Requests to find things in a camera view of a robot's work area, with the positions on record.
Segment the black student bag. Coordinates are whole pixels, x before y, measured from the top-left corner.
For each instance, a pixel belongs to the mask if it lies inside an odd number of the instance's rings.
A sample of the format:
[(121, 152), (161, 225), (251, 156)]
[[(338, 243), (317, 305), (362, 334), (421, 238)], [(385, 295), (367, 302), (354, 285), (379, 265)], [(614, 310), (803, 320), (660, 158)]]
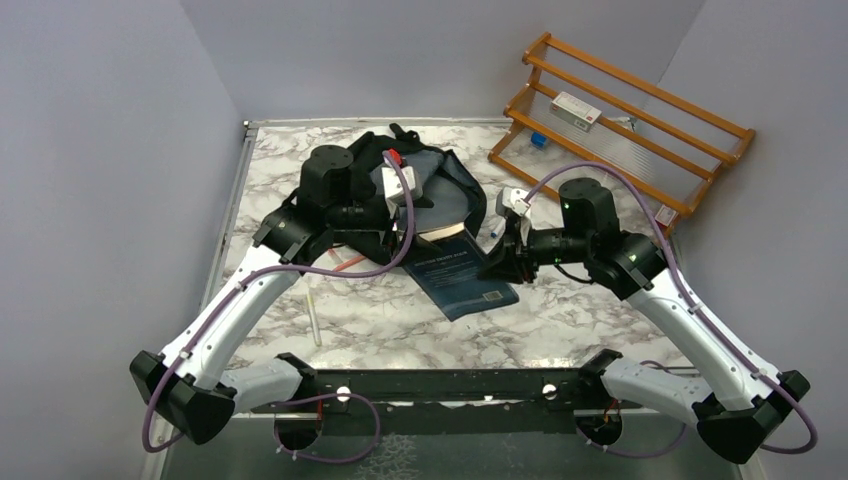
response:
[[(324, 230), (325, 212), (335, 205), (384, 199), (380, 170), (383, 151), (396, 150), (419, 175), (423, 196), (413, 202), (416, 236), (458, 222), (476, 235), (487, 213), (483, 188), (451, 149), (424, 143), (414, 130), (397, 123), (389, 134), (368, 131), (346, 147), (322, 145), (315, 148), (300, 171), (299, 185), (290, 195), (296, 211)], [(387, 264), (393, 255), (364, 255), (377, 264)]]

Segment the dark blue book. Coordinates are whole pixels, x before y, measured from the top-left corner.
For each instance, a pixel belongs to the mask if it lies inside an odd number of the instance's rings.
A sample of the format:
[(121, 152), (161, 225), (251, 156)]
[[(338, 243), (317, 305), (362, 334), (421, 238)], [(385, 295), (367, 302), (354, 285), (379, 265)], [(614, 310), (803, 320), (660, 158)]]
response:
[(462, 222), (416, 236), (402, 266), (445, 318), (514, 305), (519, 296), (503, 281), (481, 280), (485, 254)]

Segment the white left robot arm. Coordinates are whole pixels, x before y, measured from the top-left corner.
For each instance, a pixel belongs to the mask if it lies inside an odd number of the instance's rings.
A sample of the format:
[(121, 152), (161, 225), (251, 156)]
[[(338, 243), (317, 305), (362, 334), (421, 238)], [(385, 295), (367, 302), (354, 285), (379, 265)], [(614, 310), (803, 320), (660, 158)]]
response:
[(158, 453), (152, 426), (168, 422), (174, 439), (204, 444), (231, 417), (280, 401), (290, 410), (313, 401), (314, 384), (292, 361), (276, 358), (229, 370), (228, 363), (269, 307), (306, 274), (339, 236), (376, 237), (388, 262), (369, 271), (378, 277), (408, 255), (416, 235), (422, 183), (399, 154), (385, 151), (378, 178), (337, 145), (315, 148), (300, 170), (298, 187), (269, 213), (225, 286), (197, 318), (161, 351), (141, 351), (130, 365), (146, 411), (142, 444)]

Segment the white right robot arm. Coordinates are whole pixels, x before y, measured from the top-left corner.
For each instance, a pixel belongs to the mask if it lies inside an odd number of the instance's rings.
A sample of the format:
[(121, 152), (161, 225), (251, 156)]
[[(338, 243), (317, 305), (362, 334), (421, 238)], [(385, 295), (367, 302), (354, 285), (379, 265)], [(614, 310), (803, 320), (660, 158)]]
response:
[(808, 380), (764, 361), (699, 303), (667, 254), (621, 228), (613, 194), (598, 181), (575, 178), (558, 194), (562, 226), (536, 229), (527, 192), (500, 191), (505, 229), (480, 277), (523, 284), (543, 265), (583, 265), (593, 283), (657, 326), (699, 375), (686, 379), (605, 349), (579, 369), (579, 398), (592, 407), (618, 400), (653, 409), (694, 427), (723, 459), (746, 463), (809, 391)]

